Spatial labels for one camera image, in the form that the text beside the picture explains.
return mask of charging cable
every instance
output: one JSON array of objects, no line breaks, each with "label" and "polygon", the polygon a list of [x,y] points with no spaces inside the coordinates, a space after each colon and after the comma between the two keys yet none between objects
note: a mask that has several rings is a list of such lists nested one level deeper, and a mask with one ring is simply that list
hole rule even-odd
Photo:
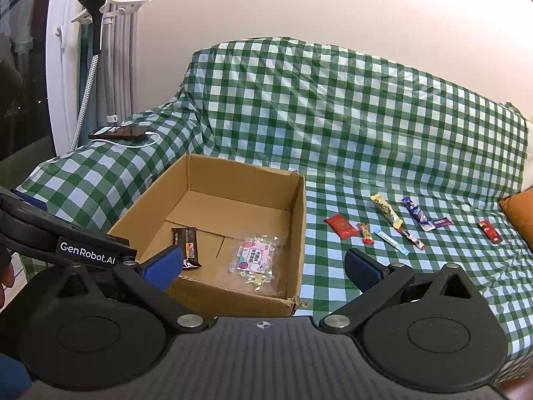
[{"label": "charging cable", "polygon": [[101,139],[96,139],[96,140],[91,140],[91,141],[102,141],[104,143],[110,143],[112,145],[115,145],[115,146],[118,146],[118,147],[123,147],[125,149],[142,149],[144,147],[148,147],[148,146],[151,146],[153,144],[156,144],[158,143],[159,141],[161,141],[161,136],[156,133],[156,132],[145,132],[146,135],[156,135],[157,138],[151,142],[151,143],[148,143],[148,144],[142,144],[140,146],[128,146],[128,145],[125,145],[125,144],[120,144],[120,143],[115,143],[114,141],[111,141],[111,140],[101,140]]}]

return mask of snack wrapper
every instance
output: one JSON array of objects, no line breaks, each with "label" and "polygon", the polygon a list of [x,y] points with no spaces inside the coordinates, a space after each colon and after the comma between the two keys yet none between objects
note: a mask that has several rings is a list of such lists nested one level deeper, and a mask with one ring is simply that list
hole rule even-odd
[{"label": "snack wrapper", "polygon": [[374,239],[372,238],[372,233],[370,232],[370,225],[366,222],[360,222],[357,224],[359,230],[361,231],[362,240],[364,244],[374,245]]},{"label": "snack wrapper", "polygon": [[324,221],[338,234],[341,240],[357,235],[357,230],[339,213],[331,218],[326,218]]},{"label": "snack wrapper", "polygon": [[172,228],[174,245],[183,251],[183,269],[198,269],[202,265],[198,261],[198,244],[194,227]]},{"label": "snack wrapper", "polygon": [[392,209],[391,205],[387,200],[380,194],[375,194],[370,197],[372,201],[379,207],[381,213],[387,218],[387,220],[392,224],[395,229],[399,229],[403,224],[403,219],[401,219],[398,214]]},{"label": "snack wrapper", "polygon": [[401,235],[405,236],[405,238],[410,241],[415,247],[417,247],[419,250],[423,250],[426,248],[426,246],[422,243],[420,239],[413,236],[411,233],[409,233],[406,229],[399,229],[398,230]]},{"label": "snack wrapper", "polygon": [[415,219],[419,222],[419,224],[428,224],[428,222],[430,222],[424,212],[422,212],[422,209],[420,209],[419,206],[411,200],[411,197],[403,197],[402,201],[405,204],[406,208],[409,209],[411,215],[414,216]]},{"label": "snack wrapper", "polygon": [[446,217],[433,221],[433,225],[436,229],[446,227],[447,225],[454,225],[454,222]]},{"label": "snack wrapper", "polygon": [[245,281],[239,285],[231,280],[231,286],[228,283],[223,286],[233,290],[246,290],[247,286],[243,289],[243,284],[251,283],[255,287],[255,292],[261,289],[267,295],[277,296],[273,269],[274,258],[279,256],[279,245],[280,239],[266,235],[253,236],[241,241],[228,273],[233,276],[235,272],[235,277],[241,277]]},{"label": "snack wrapper", "polygon": [[387,242],[395,250],[398,250],[403,255],[409,255],[410,251],[406,247],[404,247],[402,244],[399,244],[398,242],[396,242],[393,238],[391,238],[382,229],[376,228],[376,229],[374,229],[374,233],[376,233],[380,238],[382,238],[385,242]]},{"label": "snack wrapper", "polygon": [[490,239],[490,241],[493,244],[498,244],[503,241],[502,236],[499,235],[499,233],[496,231],[496,229],[492,226],[492,224],[487,221],[483,220],[478,222],[478,226],[481,230],[483,230],[483,233],[487,235],[487,237]]}]

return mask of braided hose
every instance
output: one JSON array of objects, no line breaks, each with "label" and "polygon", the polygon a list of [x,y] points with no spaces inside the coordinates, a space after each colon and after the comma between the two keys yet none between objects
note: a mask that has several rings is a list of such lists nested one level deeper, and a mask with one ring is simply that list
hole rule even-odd
[{"label": "braided hose", "polygon": [[85,118],[85,112],[87,110],[87,105],[89,103],[89,96],[91,95],[91,89],[93,86],[94,76],[97,73],[98,65],[98,56],[99,54],[93,55],[91,60],[91,67],[89,68],[89,73],[87,74],[87,81],[85,82],[85,91],[83,92],[82,104],[79,107],[78,113],[78,123],[76,124],[76,132],[74,133],[74,138],[72,139],[72,144],[70,145],[69,153],[72,153],[78,147],[79,133],[82,131],[83,120]]}]

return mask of chocolate bar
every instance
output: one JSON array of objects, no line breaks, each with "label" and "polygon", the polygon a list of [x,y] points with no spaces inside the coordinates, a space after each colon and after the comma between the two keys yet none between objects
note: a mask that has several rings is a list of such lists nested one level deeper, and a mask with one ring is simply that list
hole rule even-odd
[{"label": "chocolate bar", "polygon": [[422,212],[422,209],[411,200],[411,197],[403,197],[403,203],[406,208],[409,210],[410,214],[417,220],[418,225],[422,227],[424,231],[431,231],[435,228],[434,224],[427,218],[427,216]]},{"label": "chocolate bar", "polygon": [[172,228],[174,245],[183,252],[183,269],[198,269],[202,265],[198,262],[198,244],[196,242],[196,228]]}]

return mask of yellow candy bar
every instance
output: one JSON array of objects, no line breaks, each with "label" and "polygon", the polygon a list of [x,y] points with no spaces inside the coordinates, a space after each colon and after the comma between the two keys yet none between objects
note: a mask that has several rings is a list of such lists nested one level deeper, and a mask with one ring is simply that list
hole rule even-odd
[{"label": "yellow candy bar", "polygon": [[374,203],[379,207],[381,213],[385,216],[385,218],[387,218],[387,220],[395,229],[399,229],[401,227],[403,224],[403,219],[401,219],[398,214],[392,210],[391,205],[380,193],[371,196],[370,199],[374,201]]}]

